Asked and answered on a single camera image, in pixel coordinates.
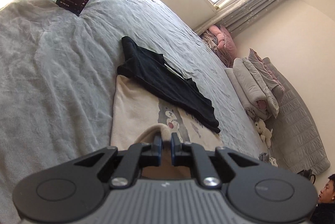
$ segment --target cartoon bear print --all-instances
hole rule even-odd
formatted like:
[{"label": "cartoon bear print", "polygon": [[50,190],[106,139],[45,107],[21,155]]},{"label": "cartoon bear print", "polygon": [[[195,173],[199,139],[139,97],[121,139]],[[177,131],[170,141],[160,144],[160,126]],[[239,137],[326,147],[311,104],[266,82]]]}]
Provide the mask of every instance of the cartoon bear print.
[{"label": "cartoon bear print", "polygon": [[190,137],[187,128],[183,123],[177,107],[162,99],[158,100],[158,107],[160,109],[158,113],[158,122],[168,125],[171,129],[171,133],[176,132],[178,136],[182,138],[183,142],[189,142]]}]

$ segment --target bed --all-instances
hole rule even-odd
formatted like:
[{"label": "bed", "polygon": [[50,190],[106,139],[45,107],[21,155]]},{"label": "bed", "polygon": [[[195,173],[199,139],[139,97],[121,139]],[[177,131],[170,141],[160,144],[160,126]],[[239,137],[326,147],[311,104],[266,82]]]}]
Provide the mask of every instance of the bed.
[{"label": "bed", "polygon": [[90,0],[80,17],[55,0],[0,10],[0,222],[23,177],[109,145],[121,38],[163,53],[209,98],[225,146],[266,150],[224,72],[201,39],[160,0]]}]

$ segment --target black bag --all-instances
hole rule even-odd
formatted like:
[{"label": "black bag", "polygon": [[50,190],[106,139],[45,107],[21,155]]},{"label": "black bag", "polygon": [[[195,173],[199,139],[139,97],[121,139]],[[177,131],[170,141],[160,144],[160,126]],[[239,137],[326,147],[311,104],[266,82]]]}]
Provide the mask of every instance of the black bag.
[{"label": "black bag", "polygon": [[301,175],[301,176],[303,176],[303,177],[305,177],[305,178],[308,178],[309,180],[311,180],[311,178],[313,177],[313,178],[314,178],[314,180],[313,180],[313,184],[314,184],[315,179],[316,179],[315,175],[313,174],[312,169],[309,169],[309,170],[306,170],[306,169],[301,170],[301,171],[298,173],[298,175]]}]

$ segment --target folded quilt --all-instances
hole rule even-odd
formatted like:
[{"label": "folded quilt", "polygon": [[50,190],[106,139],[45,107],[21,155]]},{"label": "folded quilt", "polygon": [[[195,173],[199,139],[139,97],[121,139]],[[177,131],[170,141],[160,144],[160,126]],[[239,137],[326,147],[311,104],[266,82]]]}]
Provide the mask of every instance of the folded quilt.
[{"label": "folded quilt", "polygon": [[239,84],[236,76],[234,75],[233,69],[232,68],[226,68],[224,71],[226,72],[230,82],[232,83],[232,86],[234,87],[235,92],[236,92],[243,108],[245,109],[246,113],[252,119],[255,119],[256,117],[259,117],[263,120],[267,119],[267,117],[268,117],[267,110],[260,110],[259,108],[255,107],[254,105],[252,105],[250,103],[250,101],[247,98],[246,94],[244,93],[241,85]]},{"label": "folded quilt", "polygon": [[256,69],[256,67],[246,58],[243,58],[242,61],[245,67],[249,70],[254,80],[257,82],[258,86],[262,89],[262,91],[266,95],[268,110],[276,118],[279,112],[279,105],[277,99],[274,97],[273,93],[270,91],[269,87],[264,82],[263,77],[261,76],[260,72]]},{"label": "folded quilt", "polygon": [[257,84],[256,80],[253,78],[247,67],[245,67],[242,59],[236,58],[234,60],[233,72],[249,102],[260,110],[266,110],[267,97]]}]

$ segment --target stuffed animal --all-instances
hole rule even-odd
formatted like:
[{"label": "stuffed animal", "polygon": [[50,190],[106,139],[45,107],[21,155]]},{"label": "stuffed animal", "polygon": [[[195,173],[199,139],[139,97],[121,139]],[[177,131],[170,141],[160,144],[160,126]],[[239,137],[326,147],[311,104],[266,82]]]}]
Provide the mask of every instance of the stuffed animal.
[{"label": "stuffed animal", "polygon": [[272,130],[268,130],[265,126],[265,123],[262,119],[259,119],[255,122],[255,127],[257,132],[259,133],[262,142],[265,141],[266,146],[270,148],[271,146],[271,137],[272,137]]}]

